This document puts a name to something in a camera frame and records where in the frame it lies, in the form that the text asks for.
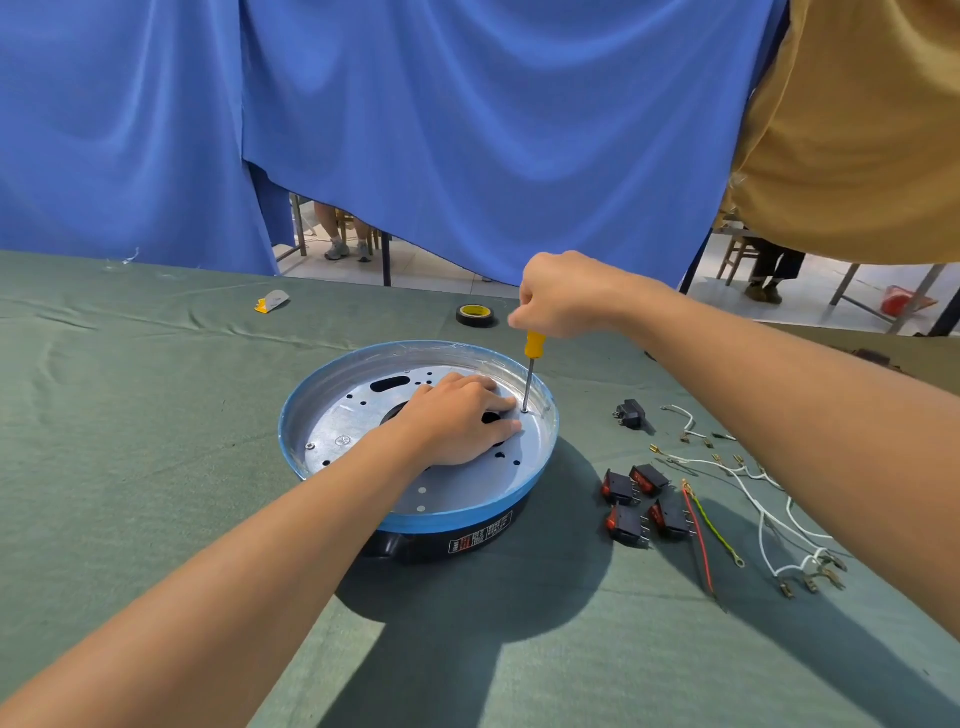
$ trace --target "yellow object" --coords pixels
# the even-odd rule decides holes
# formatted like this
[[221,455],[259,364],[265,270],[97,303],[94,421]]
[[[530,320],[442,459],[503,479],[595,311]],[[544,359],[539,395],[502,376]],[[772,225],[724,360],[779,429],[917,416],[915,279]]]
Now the yellow object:
[[792,0],[722,210],[856,263],[960,260],[960,3]]
[[527,347],[523,350],[528,359],[539,359],[543,356],[543,342],[546,336],[535,331],[527,331]]
[[686,491],[686,494],[693,499],[694,503],[697,504],[697,510],[700,511],[700,515],[701,517],[703,517],[704,523],[707,524],[707,528],[709,528],[710,531],[713,533],[713,535],[717,537],[717,541],[719,541],[723,545],[723,548],[725,548],[727,551],[730,552],[730,556],[733,557],[733,562],[737,564],[741,569],[747,566],[744,560],[740,558],[739,554],[737,554],[737,552],[733,550],[733,546],[727,543],[727,539],[721,536],[720,531],[718,531],[716,529],[716,526],[710,522],[710,519],[707,516],[707,511],[705,511],[704,506],[700,504],[700,500],[697,498],[697,494],[693,492],[693,489],[690,487],[690,484],[686,481],[686,479],[683,479],[680,482],[684,486],[684,490]]
[[468,303],[467,305],[462,305],[460,306],[460,312],[464,314],[464,316],[469,316],[470,318],[476,319],[485,319],[492,314],[492,311],[486,306],[478,303]]

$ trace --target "silver metal plate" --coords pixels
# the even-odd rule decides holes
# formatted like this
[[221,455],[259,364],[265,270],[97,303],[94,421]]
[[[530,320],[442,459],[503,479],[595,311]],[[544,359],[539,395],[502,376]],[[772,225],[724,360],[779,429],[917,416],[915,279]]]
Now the silver metal plate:
[[[498,394],[523,399],[527,369],[502,354],[442,341],[368,347],[317,370],[290,396],[279,424],[280,447],[287,462],[301,478],[317,473],[379,426],[418,386],[435,384],[450,372],[489,376],[496,381]],[[392,377],[408,381],[374,391],[384,386],[378,382]],[[523,414],[518,407],[503,413],[504,418],[523,423],[523,431],[503,445],[466,465],[434,467],[423,473],[407,488],[392,515],[449,515],[529,490],[553,452],[560,424],[553,396],[536,376],[528,410]],[[480,515],[475,522],[482,520]]]

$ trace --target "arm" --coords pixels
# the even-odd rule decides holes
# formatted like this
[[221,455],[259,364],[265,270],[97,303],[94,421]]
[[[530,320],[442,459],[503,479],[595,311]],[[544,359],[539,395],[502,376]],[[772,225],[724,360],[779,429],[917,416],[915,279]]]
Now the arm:
[[575,253],[531,260],[520,300],[513,327],[613,329],[649,351],[810,516],[960,638],[960,398]]
[[479,376],[424,385],[329,468],[194,556],[0,706],[0,726],[245,726],[427,466],[519,431]]

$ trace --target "green yellow wire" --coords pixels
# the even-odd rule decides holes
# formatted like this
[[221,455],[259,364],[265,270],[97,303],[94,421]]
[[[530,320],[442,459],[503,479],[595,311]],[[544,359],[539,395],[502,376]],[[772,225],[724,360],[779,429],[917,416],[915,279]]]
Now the green yellow wire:
[[737,552],[733,549],[733,546],[727,543],[727,539],[720,535],[720,531],[716,529],[716,526],[710,522],[707,511],[705,511],[704,506],[700,504],[700,499],[697,498],[697,494],[693,492],[693,489],[690,487],[689,483],[684,483],[684,490],[686,490],[690,497],[693,498],[693,502],[697,504],[697,510],[700,511],[700,515],[703,517],[704,523],[707,524],[707,528],[709,528],[713,535],[717,537],[717,541],[723,544],[723,548],[730,552],[730,556],[733,557],[733,562],[743,569],[746,566],[743,559],[741,559],[739,554],[737,554]]

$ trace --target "floor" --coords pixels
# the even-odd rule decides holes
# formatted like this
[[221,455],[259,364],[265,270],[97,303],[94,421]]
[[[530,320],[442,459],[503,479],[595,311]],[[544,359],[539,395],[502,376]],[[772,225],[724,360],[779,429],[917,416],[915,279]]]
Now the floor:
[[[280,261],[280,272],[284,276],[382,285],[383,268],[379,254],[376,254],[370,263],[361,263],[355,257],[333,262],[326,260],[324,252],[329,248],[329,237],[323,228],[317,225],[311,205],[304,205],[302,214],[307,229],[307,257],[293,254]],[[692,298],[758,321],[861,331],[883,332],[888,328],[889,325],[876,316],[850,303],[840,302],[836,307],[829,305],[848,264],[817,255],[807,256],[799,279],[780,285],[783,304],[772,306],[751,301],[742,295],[753,264],[751,260],[745,261],[740,267],[730,287],[725,285],[725,280],[716,278],[729,242],[730,239],[722,235],[711,237],[697,276],[690,286],[689,295]],[[348,243],[351,248],[355,248],[356,240],[352,231],[348,232]],[[281,247],[277,248],[278,253],[282,250],[284,249]],[[470,271],[404,240],[394,239],[391,243],[391,258],[393,285],[399,288],[419,288],[474,296],[518,297],[516,286],[483,281]],[[916,286],[926,269],[927,266],[863,266],[851,283],[848,295],[877,308],[887,285],[895,283],[906,288]],[[902,333],[909,336],[928,331],[958,287],[960,264],[950,265],[929,294],[939,300],[938,305],[915,315],[903,328]]]

